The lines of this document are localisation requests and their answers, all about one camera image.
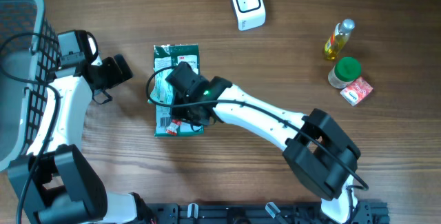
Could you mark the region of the green lid jar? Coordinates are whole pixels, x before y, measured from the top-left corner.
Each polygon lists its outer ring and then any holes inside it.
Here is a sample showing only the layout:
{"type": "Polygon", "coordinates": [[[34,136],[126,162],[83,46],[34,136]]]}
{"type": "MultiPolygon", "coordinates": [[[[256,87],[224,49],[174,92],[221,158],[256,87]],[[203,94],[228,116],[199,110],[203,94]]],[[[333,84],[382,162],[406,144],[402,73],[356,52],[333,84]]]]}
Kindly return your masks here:
{"type": "Polygon", "coordinates": [[[337,89],[343,89],[355,81],[362,72],[360,62],[353,57],[339,60],[328,74],[328,82],[337,89]]]}

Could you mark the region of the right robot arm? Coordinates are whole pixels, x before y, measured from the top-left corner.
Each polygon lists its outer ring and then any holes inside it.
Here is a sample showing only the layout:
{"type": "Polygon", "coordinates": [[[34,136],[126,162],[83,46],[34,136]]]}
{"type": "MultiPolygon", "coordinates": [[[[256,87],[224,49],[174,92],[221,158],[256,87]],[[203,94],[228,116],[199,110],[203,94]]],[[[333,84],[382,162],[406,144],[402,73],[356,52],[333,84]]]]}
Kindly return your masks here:
{"type": "Polygon", "coordinates": [[[324,111],[306,115],[255,99],[221,77],[207,80],[188,63],[165,78],[176,93],[174,114],[195,125],[210,121],[237,125],[279,148],[290,169],[320,197],[321,212],[335,223],[350,223],[357,200],[353,190],[361,152],[324,111]]]}

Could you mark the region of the red stick sachet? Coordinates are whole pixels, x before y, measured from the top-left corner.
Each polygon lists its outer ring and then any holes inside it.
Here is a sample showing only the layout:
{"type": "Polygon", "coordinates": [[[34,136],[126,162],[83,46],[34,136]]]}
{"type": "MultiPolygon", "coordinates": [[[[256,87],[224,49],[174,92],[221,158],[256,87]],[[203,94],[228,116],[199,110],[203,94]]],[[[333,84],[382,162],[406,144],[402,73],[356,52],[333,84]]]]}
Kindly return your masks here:
{"type": "Polygon", "coordinates": [[[172,136],[177,136],[181,123],[182,122],[177,119],[172,119],[170,124],[165,129],[166,133],[172,136]]]}

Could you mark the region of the red white small carton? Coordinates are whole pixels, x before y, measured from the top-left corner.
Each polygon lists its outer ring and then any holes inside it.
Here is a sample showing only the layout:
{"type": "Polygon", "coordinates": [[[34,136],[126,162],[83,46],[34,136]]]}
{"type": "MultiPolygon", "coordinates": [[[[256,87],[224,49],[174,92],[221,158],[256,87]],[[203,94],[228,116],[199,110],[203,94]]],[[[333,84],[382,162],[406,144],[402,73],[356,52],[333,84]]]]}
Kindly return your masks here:
{"type": "Polygon", "coordinates": [[[362,77],[358,77],[355,81],[345,87],[340,95],[351,105],[358,105],[373,91],[373,87],[362,77]]]}

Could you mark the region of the clear yellow liquid bottle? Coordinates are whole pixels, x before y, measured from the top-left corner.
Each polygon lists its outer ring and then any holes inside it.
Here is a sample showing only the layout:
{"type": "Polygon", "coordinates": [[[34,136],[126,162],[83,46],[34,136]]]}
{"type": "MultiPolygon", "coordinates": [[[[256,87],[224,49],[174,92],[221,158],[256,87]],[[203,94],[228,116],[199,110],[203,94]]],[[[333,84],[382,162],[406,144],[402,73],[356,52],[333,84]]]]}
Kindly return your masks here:
{"type": "Polygon", "coordinates": [[[348,42],[355,26],[355,22],[352,19],[345,19],[336,25],[323,48],[323,54],[326,60],[334,61],[336,59],[348,42]]]}

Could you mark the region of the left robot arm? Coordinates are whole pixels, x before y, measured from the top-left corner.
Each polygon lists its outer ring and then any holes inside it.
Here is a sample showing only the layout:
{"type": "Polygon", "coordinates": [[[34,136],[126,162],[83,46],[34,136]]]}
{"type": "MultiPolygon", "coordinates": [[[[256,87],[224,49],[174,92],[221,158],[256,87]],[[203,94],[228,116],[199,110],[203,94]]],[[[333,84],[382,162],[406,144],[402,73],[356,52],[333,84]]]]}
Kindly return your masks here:
{"type": "Polygon", "coordinates": [[[96,64],[96,55],[61,57],[43,81],[48,93],[37,135],[24,155],[12,160],[8,178],[19,199],[15,221],[31,223],[155,223],[135,193],[107,192],[81,153],[85,113],[96,91],[131,79],[120,54],[96,64]]]}

